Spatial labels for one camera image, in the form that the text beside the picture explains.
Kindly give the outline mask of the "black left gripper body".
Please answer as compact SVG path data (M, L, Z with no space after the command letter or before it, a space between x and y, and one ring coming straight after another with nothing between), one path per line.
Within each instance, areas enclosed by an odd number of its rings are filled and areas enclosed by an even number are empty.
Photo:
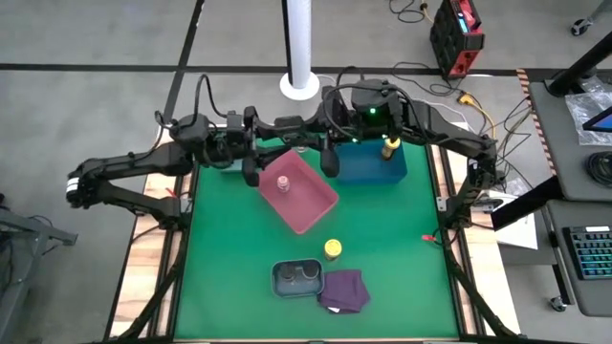
M256 171L255 120L257 111L254 106L244 109L244 114L228 114L227 127L213 140L216 152L221 158L217 169L229 169L236 161L241 161L241 173L248 186L259 185Z

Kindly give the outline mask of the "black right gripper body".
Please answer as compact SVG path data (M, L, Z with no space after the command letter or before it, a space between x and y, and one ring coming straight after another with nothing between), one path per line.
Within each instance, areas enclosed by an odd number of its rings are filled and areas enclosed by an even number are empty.
M334 91L332 86L324 86L321 90L320 120L325 127L320 167L326 177L335 178L340 167L335 139L343 137L343 134L333 123L346 132L350 131L350 113L340 91Z

